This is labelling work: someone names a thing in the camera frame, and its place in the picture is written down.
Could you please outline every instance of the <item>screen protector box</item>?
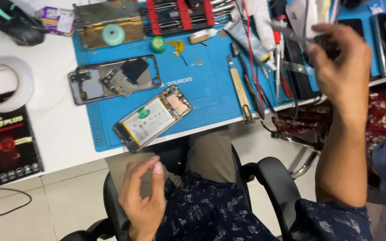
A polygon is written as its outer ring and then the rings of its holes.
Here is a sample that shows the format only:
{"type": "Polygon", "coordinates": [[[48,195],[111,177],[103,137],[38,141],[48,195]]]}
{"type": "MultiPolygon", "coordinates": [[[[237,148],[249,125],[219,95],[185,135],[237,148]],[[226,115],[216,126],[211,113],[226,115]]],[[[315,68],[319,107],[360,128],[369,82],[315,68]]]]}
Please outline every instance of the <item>screen protector box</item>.
{"type": "Polygon", "coordinates": [[[0,113],[0,185],[42,171],[25,106],[0,113]]]}

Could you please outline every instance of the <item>battery label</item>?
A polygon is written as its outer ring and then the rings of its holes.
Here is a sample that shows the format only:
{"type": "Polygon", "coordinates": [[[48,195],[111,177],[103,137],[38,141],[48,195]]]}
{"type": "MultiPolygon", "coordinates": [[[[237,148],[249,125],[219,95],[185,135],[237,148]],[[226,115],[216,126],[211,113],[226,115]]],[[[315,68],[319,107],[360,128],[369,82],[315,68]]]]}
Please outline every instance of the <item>battery label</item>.
{"type": "Polygon", "coordinates": [[[142,146],[174,122],[171,113],[158,98],[155,98],[122,123],[142,146]]]}

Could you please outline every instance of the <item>hand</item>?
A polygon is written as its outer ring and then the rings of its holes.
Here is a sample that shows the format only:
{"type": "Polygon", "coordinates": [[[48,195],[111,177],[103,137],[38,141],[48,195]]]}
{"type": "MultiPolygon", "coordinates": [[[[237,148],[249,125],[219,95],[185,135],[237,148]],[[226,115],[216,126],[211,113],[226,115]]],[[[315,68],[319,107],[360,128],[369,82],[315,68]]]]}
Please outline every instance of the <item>hand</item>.
{"type": "Polygon", "coordinates": [[[130,220],[129,237],[134,241],[153,240],[166,209],[164,169],[160,157],[143,162],[130,162],[123,189],[118,198],[130,220]],[[153,169],[151,196],[140,195],[141,177],[153,169]]]}
{"type": "Polygon", "coordinates": [[[372,50],[351,27],[319,24],[312,29],[330,35],[340,47],[340,55],[331,61],[321,46],[308,46],[319,89],[328,96],[344,122],[364,125],[372,50]]]}

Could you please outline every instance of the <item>small bottle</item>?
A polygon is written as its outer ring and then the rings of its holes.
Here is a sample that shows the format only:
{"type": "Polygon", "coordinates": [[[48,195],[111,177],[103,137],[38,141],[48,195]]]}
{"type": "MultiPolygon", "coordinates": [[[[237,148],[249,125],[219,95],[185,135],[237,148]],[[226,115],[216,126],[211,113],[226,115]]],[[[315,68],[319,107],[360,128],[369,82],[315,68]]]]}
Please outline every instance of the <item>small bottle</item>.
{"type": "Polygon", "coordinates": [[[201,31],[196,32],[196,33],[192,33],[190,35],[190,43],[195,44],[195,43],[199,43],[199,42],[208,40],[208,39],[214,37],[216,34],[217,34],[217,30],[215,30],[213,28],[201,30],[201,31]]]}

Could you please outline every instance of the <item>white tape roll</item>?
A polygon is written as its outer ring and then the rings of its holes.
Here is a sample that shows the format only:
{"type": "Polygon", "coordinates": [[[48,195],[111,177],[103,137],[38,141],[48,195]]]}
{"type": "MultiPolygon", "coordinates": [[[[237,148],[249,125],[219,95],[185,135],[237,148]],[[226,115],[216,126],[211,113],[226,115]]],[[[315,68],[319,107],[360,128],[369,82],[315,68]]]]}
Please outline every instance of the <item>white tape roll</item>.
{"type": "Polygon", "coordinates": [[[14,57],[1,57],[0,73],[4,71],[12,72],[17,88],[9,99],[0,103],[0,113],[11,112],[22,107],[34,91],[33,74],[27,63],[14,57]]]}

